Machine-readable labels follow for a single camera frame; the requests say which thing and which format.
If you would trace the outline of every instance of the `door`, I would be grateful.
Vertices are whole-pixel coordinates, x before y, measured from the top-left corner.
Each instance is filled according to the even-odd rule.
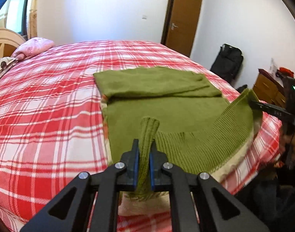
[[[190,56],[195,38],[202,0],[173,0],[165,46],[187,57]]]

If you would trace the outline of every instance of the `window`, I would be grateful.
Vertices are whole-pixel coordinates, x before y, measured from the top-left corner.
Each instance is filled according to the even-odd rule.
[[[27,0],[7,0],[0,9],[0,28],[26,35]]]

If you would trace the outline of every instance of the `knit fabric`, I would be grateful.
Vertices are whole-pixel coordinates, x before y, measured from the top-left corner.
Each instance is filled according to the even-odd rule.
[[[186,172],[213,173],[246,143],[254,121],[262,113],[252,111],[245,90],[232,104],[221,96],[203,74],[166,67],[105,71],[94,74],[107,99],[113,162],[139,139],[138,189],[134,196],[149,197],[148,158],[152,140],[170,162]]]

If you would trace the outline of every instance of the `person's hand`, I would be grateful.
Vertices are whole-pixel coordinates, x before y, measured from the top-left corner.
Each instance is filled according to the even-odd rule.
[[[292,162],[295,161],[295,134],[292,137],[292,135],[285,135],[283,133],[283,128],[280,128],[280,153],[282,154],[285,151],[285,144],[289,144],[291,142],[291,144],[293,145],[293,153],[292,153]]]

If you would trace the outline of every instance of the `curtain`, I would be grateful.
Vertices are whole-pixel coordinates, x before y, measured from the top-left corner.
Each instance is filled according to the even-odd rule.
[[[11,0],[7,0],[6,3],[0,9],[0,28],[6,27],[10,1]]]
[[[27,2],[27,36],[28,39],[38,36],[37,31],[37,0],[28,0]]]

